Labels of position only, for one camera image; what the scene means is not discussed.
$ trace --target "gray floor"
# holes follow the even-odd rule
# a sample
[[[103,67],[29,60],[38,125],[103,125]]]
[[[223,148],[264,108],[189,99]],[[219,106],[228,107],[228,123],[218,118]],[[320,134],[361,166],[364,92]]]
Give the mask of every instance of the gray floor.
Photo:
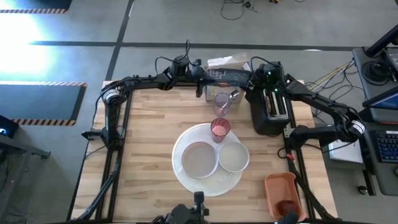
[[[135,0],[125,42],[262,45],[370,45],[396,25],[398,6],[393,0],[282,0],[278,5],[257,0],[256,12],[245,11],[237,21],[220,17],[222,0]],[[90,128],[94,100],[108,71],[114,47],[26,45],[33,40],[115,42],[128,0],[73,0],[64,15],[0,14],[0,80],[87,82],[88,89],[73,127],[22,126],[16,138],[51,151],[47,161],[34,159],[14,195],[13,212],[24,213],[28,223],[62,222],[87,145],[80,133]],[[240,8],[228,6],[227,16]],[[312,81],[349,62],[350,52],[297,50],[192,49],[190,58],[222,57],[239,52],[280,60],[285,71]],[[112,79],[154,73],[157,56],[174,57],[183,49],[122,47]],[[168,66],[159,61],[159,70]],[[349,75],[361,86],[356,74]],[[328,96],[333,89],[322,92]],[[361,109],[363,93],[353,90],[340,99]],[[331,118],[320,117],[326,122]],[[398,198],[359,195],[360,171],[328,166],[339,217],[344,220],[395,223]]]

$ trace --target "white bowl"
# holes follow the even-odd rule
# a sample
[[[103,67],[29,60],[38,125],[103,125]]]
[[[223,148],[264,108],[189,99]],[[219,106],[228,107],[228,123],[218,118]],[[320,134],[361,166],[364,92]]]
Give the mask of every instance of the white bowl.
[[[249,151],[240,142],[227,142],[220,147],[218,161],[227,171],[241,172],[249,164]]]
[[[182,154],[182,167],[188,176],[203,179],[216,171],[217,156],[213,146],[205,142],[194,142]]]

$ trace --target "yellow and black striped tape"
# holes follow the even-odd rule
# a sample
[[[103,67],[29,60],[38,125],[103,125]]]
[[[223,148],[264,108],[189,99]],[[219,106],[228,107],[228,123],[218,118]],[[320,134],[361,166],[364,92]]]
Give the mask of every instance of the yellow and black striped tape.
[[[25,82],[25,81],[0,81],[0,85],[87,86],[85,82]]]
[[[73,126],[75,120],[61,120],[61,119],[12,119],[13,122],[19,125],[40,125],[40,126]]]
[[[63,14],[67,9],[0,9],[0,13]]]

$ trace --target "black mat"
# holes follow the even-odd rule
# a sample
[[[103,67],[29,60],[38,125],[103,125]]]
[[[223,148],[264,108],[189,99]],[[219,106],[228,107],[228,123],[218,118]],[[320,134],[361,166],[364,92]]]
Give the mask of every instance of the black mat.
[[[0,82],[0,114],[21,125],[73,126],[86,83]]]
[[[72,0],[0,0],[0,13],[65,13]]]

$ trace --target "orange basket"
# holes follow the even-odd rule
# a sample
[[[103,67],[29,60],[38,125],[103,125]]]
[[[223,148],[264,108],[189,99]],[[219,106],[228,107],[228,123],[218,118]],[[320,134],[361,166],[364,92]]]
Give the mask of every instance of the orange basket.
[[[275,221],[283,217],[277,208],[277,204],[284,200],[294,202],[295,206],[298,208],[296,213],[299,222],[305,219],[306,215],[301,207],[299,195],[297,195],[294,184],[295,178],[296,176],[291,172],[271,174],[266,177],[265,187],[269,213]]]

